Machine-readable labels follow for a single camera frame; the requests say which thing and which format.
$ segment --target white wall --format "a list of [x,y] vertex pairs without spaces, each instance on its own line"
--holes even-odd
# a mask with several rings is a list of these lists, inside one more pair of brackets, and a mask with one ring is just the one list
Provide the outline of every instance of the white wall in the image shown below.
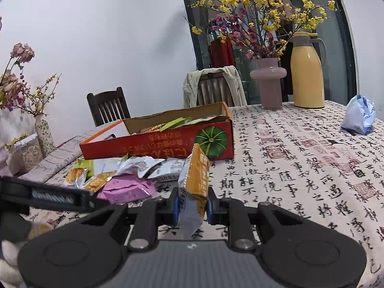
[[[383,0],[343,0],[358,55],[360,93],[383,108],[381,36]],[[366,7],[377,12],[367,12]],[[181,108],[182,82],[195,70],[183,0],[1,0],[0,66],[18,42],[36,57],[25,76],[37,85],[63,73],[56,99],[48,105],[56,144],[94,123],[86,95],[122,86],[132,116]],[[33,118],[0,115],[0,140],[33,130]],[[378,117],[384,119],[381,111]]]

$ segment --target snack package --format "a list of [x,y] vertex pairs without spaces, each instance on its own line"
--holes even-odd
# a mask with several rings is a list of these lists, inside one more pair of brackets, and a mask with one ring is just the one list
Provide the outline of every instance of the snack package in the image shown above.
[[122,158],[105,158],[105,159],[91,159],[91,160],[82,160],[79,159],[75,168],[85,168],[88,169],[87,179],[104,172],[109,172],[117,170]]
[[228,119],[227,116],[224,115],[214,115],[214,116],[208,116],[204,118],[198,118],[194,120],[188,120],[186,122],[183,122],[175,127],[172,127],[172,129],[181,128],[185,126],[190,126],[197,123],[209,123],[209,122],[224,122]]
[[87,176],[87,169],[73,168],[71,169],[64,180],[64,185],[68,188],[82,188]]
[[113,177],[97,197],[107,199],[111,203],[126,203],[149,198],[155,193],[153,181],[124,174]]
[[94,175],[87,182],[85,182],[83,187],[79,188],[84,188],[95,193],[99,191],[105,184],[107,184],[115,175],[115,173],[116,171],[109,171]]
[[157,183],[176,181],[179,178],[183,165],[184,159],[168,158],[147,178],[154,179]]
[[143,178],[147,172],[155,165],[163,162],[165,159],[155,159],[150,156],[130,157],[120,163],[115,176],[122,174],[134,174],[139,179]]
[[208,197],[210,162],[199,144],[193,145],[179,176],[179,228],[189,238],[203,224]]
[[375,104],[364,96],[356,95],[347,104],[345,118],[341,123],[341,127],[367,135],[375,119]]
[[174,120],[172,120],[170,122],[158,124],[157,126],[154,126],[154,127],[141,129],[139,131],[139,133],[162,132],[162,131],[164,131],[166,129],[169,129],[169,128],[177,125],[177,124],[180,124],[184,120],[185,120],[185,118],[180,117],[180,118],[174,119]]

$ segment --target red cardboard box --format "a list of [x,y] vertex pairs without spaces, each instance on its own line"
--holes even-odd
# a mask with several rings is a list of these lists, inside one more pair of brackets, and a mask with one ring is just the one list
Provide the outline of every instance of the red cardboard box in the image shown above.
[[[225,121],[221,122],[133,135],[141,129],[180,117],[198,119],[212,115],[225,115],[226,118],[222,117],[221,120]],[[232,115],[224,102],[119,120],[83,141],[80,148],[84,159],[121,157],[126,153],[154,158],[186,158],[195,142],[200,143],[212,160],[234,157]]]

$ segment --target metal bolt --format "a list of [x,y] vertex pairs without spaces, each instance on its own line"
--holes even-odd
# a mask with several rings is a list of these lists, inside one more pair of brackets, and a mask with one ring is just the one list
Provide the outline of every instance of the metal bolt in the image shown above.
[[136,238],[132,240],[129,245],[134,249],[144,249],[148,247],[149,242],[143,238]]
[[235,245],[237,248],[246,250],[253,247],[253,241],[245,238],[236,240]]

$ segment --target pink snack wrapper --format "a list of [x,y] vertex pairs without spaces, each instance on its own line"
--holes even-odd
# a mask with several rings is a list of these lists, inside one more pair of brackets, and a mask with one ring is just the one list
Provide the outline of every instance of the pink snack wrapper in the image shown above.
[[124,174],[113,177],[98,194],[98,198],[111,203],[126,203],[146,199],[156,193],[154,182]]

